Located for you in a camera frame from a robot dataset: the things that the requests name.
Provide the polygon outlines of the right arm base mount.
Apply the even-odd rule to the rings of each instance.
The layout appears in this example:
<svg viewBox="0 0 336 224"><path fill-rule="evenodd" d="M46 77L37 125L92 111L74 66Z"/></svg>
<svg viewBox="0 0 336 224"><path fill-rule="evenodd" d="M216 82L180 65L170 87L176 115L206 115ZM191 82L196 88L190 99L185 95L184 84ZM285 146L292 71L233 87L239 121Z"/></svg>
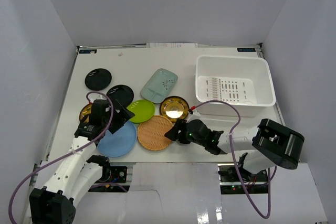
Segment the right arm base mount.
<svg viewBox="0 0 336 224"><path fill-rule="evenodd" d="M243 195L245 193L234 165L219 165L218 174L222 195ZM242 173L241 176L250 194L268 194L268 173L266 170L262 170L256 175Z"/></svg>

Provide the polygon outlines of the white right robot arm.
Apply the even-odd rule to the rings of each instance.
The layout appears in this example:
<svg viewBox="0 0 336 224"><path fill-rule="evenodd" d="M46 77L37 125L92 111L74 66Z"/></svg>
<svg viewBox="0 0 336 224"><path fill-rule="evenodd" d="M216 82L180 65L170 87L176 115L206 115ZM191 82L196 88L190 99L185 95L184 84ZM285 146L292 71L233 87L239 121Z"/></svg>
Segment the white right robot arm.
<svg viewBox="0 0 336 224"><path fill-rule="evenodd" d="M209 129L199 119L179 119L165 137L184 145L195 143L213 155L243 151L243 155L236 159L237 165L227 174L245 182L275 166L297 169L305 139L302 134L271 119L263 119L258 126L228 134Z"/></svg>

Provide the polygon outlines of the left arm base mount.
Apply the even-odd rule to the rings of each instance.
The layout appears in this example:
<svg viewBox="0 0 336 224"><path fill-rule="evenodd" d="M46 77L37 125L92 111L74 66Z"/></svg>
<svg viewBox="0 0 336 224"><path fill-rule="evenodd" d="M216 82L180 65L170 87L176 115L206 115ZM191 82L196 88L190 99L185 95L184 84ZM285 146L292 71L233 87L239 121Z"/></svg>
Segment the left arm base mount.
<svg viewBox="0 0 336 224"><path fill-rule="evenodd" d="M97 193L126 193L129 190L129 186L125 185L127 182L126 166L111 166L109 176L106 176L103 180L98 180L97 184L107 183L106 185L90 188L89 192Z"/></svg>

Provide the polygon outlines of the woven bamboo round tray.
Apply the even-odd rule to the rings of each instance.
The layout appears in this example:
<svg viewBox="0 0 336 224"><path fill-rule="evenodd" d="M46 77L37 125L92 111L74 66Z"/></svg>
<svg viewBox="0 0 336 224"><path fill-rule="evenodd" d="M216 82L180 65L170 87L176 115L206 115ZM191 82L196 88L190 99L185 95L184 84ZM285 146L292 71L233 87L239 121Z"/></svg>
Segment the woven bamboo round tray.
<svg viewBox="0 0 336 224"><path fill-rule="evenodd" d="M161 115L154 115L146 122L139 124L138 141L142 147L149 151L162 151L172 143L165 137L165 133L172 127L173 124L169 119Z"/></svg>

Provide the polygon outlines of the light blue round plate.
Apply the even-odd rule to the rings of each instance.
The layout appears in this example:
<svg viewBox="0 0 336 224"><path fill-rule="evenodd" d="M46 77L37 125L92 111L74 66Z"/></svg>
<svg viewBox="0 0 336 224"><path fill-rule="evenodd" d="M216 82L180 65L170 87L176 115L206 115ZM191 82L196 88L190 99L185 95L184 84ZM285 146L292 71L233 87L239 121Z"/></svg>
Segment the light blue round plate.
<svg viewBox="0 0 336 224"><path fill-rule="evenodd" d="M97 150L107 157L120 157L131 151L137 140L137 128L132 122L127 122L115 133L106 131L100 140Z"/></svg>

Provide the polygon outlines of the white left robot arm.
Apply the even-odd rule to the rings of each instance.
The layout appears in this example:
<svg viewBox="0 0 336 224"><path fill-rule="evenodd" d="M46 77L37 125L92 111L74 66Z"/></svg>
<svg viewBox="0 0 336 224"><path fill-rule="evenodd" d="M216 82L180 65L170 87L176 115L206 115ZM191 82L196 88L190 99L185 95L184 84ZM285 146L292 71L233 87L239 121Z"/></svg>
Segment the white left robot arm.
<svg viewBox="0 0 336 224"><path fill-rule="evenodd" d="M109 158L94 151L106 133L121 129L134 113L108 100L95 100L90 106L91 111L79 121L69 155L42 188L30 193L33 223L73 223L78 203L91 188L118 182L112 178Z"/></svg>

